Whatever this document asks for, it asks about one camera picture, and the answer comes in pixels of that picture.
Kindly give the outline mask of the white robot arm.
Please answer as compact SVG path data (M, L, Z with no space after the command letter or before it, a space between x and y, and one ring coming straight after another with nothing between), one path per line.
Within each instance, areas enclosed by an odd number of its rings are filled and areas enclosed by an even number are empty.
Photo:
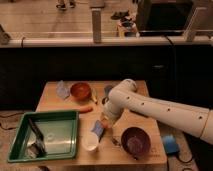
M110 90L103 114L115 123L125 109L156 119L213 145L213 110L140 95L132 79L125 79Z

